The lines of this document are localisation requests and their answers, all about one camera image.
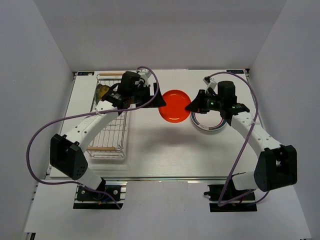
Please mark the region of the orange plastic plate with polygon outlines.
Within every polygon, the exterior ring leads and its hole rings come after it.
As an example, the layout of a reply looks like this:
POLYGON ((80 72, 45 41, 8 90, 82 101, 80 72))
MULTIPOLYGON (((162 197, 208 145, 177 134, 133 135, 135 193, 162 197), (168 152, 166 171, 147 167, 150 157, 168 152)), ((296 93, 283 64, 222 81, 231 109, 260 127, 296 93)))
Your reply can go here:
POLYGON ((190 97, 182 90, 172 89, 162 95, 166 106, 158 108, 160 116, 169 123, 181 123, 186 120, 190 111, 185 107, 191 103, 190 97))

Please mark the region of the white plate with red characters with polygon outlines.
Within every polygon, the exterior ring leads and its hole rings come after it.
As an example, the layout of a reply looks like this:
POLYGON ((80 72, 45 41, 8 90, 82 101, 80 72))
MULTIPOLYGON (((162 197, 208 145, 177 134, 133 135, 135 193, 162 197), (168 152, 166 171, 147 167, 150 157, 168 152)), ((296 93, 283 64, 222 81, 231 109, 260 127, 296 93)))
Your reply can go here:
POLYGON ((198 130, 210 134, 217 133, 227 125, 218 111, 210 111, 204 114, 191 112, 190 120, 198 130))

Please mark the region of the yellow patterned dark plate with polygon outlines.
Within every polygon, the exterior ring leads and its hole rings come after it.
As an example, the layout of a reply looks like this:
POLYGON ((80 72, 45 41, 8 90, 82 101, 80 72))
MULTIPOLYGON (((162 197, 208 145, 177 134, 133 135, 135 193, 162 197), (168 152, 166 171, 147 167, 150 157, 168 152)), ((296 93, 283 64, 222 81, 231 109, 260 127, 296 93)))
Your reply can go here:
POLYGON ((98 84, 95 90, 95 101, 98 103, 109 89, 110 87, 108 85, 98 84))

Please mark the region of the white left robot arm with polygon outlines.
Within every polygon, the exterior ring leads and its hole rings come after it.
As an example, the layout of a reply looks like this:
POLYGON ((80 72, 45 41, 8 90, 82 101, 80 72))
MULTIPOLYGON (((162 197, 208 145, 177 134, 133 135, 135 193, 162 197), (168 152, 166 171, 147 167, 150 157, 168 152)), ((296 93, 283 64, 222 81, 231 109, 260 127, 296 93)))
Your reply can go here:
POLYGON ((105 196, 106 181, 89 168, 85 151, 106 125, 123 112, 131 111, 131 105, 137 108, 166 106, 158 82, 153 84, 154 94, 151 94, 149 78, 154 75, 151 69, 143 66, 135 72, 124 72, 119 82, 98 97, 88 116, 70 131, 55 134, 50 140, 50 165, 88 188, 88 193, 96 200, 105 196))

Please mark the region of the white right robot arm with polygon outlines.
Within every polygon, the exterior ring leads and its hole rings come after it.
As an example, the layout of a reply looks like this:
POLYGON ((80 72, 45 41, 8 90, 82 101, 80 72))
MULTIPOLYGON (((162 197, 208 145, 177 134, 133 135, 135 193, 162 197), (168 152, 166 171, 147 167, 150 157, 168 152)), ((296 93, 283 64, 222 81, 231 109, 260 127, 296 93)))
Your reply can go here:
POLYGON ((232 81, 215 82, 204 79, 206 89, 198 91, 185 110, 195 114, 217 111, 229 126, 235 129, 257 155, 254 171, 232 175, 232 183, 225 188, 226 195, 236 200, 244 190, 263 192, 291 186, 298 181, 297 151, 292 145, 283 145, 256 122, 249 108, 239 103, 232 81))

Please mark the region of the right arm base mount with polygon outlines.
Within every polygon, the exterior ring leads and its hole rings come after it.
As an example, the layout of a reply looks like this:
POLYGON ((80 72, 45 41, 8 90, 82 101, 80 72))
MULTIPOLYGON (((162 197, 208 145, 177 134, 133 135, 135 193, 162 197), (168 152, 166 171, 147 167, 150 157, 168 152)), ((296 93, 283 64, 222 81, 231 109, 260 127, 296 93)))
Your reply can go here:
MULTIPOLYGON (((255 194, 251 192, 246 196, 232 201, 224 206, 218 206, 218 200, 223 190, 223 184, 210 184, 208 185, 208 191, 205 191, 203 195, 209 200, 209 209, 211 213, 240 213, 240 212, 256 212, 257 205, 255 194)), ((222 197, 221 203, 227 200, 233 199, 239 195, 248 192, 248 190, 236 190, 232 183, 228 184, 226 191, 222 197)))

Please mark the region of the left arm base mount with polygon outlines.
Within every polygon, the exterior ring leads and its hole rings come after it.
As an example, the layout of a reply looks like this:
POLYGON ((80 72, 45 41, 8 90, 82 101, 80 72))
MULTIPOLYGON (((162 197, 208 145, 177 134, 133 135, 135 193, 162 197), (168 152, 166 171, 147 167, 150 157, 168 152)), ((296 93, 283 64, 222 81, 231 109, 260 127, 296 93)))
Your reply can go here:
POLYGON ((106 181, 107 194, 87 190, 82 185, 76 188, 73 201, 75 210, 120 210, 125 202, 127 182, 106 181))

